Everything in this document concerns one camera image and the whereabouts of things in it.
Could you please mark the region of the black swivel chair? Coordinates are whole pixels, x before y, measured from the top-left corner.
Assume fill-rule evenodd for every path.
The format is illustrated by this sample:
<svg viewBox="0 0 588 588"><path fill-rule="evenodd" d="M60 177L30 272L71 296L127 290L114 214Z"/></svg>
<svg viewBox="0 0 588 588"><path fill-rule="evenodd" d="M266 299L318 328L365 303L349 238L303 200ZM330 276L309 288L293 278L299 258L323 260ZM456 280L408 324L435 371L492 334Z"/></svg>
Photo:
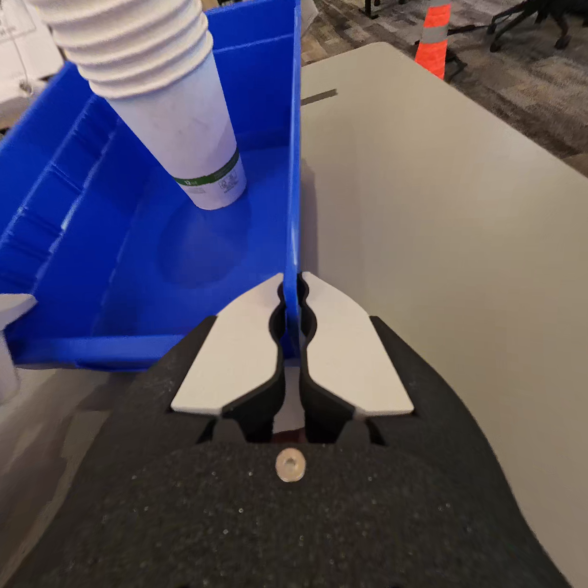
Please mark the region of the black swivel chair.
<svg viewBox="0 0 588 588"><path fill-rule="evenodd" d="M503 12L497 13L491 18L487 28L487 34L494 35L489 51L491 53L500 51L502 46L501 37L534 14L537 14L537 24L540 24L548 17L552 17L561 31L560 37L555 42L555 48L558 50L567 48L571 35L565 14L569 8L569 1L522 1Z"/></svg>

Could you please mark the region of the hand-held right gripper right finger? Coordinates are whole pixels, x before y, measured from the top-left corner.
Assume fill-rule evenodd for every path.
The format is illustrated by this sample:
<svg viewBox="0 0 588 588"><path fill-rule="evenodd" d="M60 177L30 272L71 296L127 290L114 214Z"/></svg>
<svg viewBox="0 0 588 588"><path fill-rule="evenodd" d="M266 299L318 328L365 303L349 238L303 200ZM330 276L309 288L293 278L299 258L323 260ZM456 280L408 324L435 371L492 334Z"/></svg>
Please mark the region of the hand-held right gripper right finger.
<svg viewBox="0 0 588 588"><path fill-rule="evenodd" d="M347 428L371 440L372 420L415 407L369 314L311 272L299 274L299 396L310 443Z"/></svg>

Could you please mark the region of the printed instruction sheet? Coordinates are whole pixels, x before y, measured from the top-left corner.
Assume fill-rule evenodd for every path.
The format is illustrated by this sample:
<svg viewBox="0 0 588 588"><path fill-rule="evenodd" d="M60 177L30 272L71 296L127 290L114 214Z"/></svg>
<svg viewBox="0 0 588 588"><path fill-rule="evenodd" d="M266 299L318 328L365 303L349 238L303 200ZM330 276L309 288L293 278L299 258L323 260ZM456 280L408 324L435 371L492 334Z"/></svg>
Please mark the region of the printed instruction sheet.
<svg viewBox="0 0 588 588"><path fill-rule="evenodd" d="M38 80L63 67L63 57L36 9L1 1L1 82Z"/></svg>

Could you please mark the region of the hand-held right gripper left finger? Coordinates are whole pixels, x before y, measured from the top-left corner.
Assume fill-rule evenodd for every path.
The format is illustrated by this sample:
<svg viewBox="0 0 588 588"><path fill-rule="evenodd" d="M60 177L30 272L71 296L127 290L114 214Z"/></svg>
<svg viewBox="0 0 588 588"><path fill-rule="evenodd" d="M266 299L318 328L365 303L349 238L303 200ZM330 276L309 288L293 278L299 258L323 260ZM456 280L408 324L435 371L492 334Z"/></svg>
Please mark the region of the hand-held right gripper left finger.
<svg viewBox="0 0 588 588"><path fill-rule="evenodd" d="M286 393L283 273L239 295L215 316L170 410L232 420L250 443L268 443Z"/></svg>

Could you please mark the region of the orange traffic cone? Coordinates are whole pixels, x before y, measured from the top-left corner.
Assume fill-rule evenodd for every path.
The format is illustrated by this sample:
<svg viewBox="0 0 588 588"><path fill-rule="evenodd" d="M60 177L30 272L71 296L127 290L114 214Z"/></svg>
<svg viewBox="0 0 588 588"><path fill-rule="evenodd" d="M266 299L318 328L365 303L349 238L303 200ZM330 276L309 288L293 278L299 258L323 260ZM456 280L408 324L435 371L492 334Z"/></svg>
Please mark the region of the orange traffic cone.
<svg viewBox="0 0 588 588"><path fill-rule="evenodd" d="M445 78L450 14L450 1L429 2L415 55L418 65L441 80Z"/></svg>

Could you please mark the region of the blue plastic bin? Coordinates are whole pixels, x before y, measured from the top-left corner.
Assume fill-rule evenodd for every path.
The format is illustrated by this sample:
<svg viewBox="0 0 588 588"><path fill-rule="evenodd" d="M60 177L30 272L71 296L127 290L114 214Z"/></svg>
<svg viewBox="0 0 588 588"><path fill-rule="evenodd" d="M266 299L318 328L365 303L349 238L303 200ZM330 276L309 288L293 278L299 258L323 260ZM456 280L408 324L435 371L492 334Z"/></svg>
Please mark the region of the blue plastic bin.
<svg viewBox="0 0 588 588"><path fill-rule="evenodd" d="M6 328L15 364L140 371L278 273L298 317L299 1L209 12L247 178L205 211L75 65L1 141L1 293L37 304Z"/></svg>

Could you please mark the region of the stack of nested white cups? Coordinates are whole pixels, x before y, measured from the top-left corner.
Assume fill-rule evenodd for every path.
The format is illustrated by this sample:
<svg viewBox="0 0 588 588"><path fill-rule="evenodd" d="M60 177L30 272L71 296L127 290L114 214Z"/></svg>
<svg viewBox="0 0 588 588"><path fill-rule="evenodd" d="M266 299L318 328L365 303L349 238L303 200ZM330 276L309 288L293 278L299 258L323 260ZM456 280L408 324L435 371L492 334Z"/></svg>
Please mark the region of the stack of nested white cups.
<svg viewBox="0 0 588 588"><path fill-rule="evenodd" d="M77 66L192 202L246 189L201 1L31 1Z"/></svg>

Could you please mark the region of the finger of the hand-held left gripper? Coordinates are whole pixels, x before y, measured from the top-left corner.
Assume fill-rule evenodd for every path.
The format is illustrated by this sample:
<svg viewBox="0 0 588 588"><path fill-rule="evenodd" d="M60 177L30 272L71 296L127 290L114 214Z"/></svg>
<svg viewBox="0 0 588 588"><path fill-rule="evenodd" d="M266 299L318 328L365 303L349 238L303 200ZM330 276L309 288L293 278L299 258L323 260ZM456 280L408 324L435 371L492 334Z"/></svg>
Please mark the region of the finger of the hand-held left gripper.
<svg viewBox="0 0 588 588"><path fill-rule="evenodd" d="M1 403L19 390L19 377L5 337L5 329L29 312L37 301L30 294L1 294Z"/></svg>

